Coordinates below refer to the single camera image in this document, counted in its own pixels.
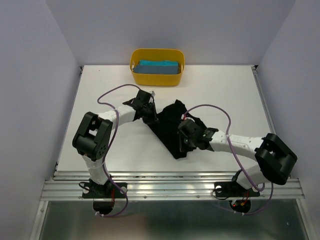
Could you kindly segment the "black t shirt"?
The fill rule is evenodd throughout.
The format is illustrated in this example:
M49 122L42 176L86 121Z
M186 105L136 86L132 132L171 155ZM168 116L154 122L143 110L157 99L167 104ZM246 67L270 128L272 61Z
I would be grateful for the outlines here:
M166 106L156 116L146 116L142 120L163 143L170 154L177 160L187 156L186 151L181 151L181 140L178 126L182 122L181 117L187 108L180 100Z

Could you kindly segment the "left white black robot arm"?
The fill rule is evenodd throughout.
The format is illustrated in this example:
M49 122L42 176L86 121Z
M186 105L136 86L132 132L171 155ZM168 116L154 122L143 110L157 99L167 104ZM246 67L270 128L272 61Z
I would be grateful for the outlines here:
M110 111L84 114L73 137L72 146L82 156L89 172L89 180L80 182L84 199L111 198L121 188L115 186L106 168L106 156L115 139L118 128L141 119L145 124L156 124L157 118L153 91L139 90L136 97Z

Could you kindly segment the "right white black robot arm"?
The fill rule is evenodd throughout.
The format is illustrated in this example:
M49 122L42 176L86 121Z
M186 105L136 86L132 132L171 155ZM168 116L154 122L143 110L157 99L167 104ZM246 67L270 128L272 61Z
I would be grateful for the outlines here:
M250 168L241 168L231 181L215 183L217 197L240 197L254 186L273 183L283 186L297 162L296 154L276 135L265 137L229 135L217 128L203 128L187 118L178 126L181 150L196 148L212 152L231 153L256 161Z

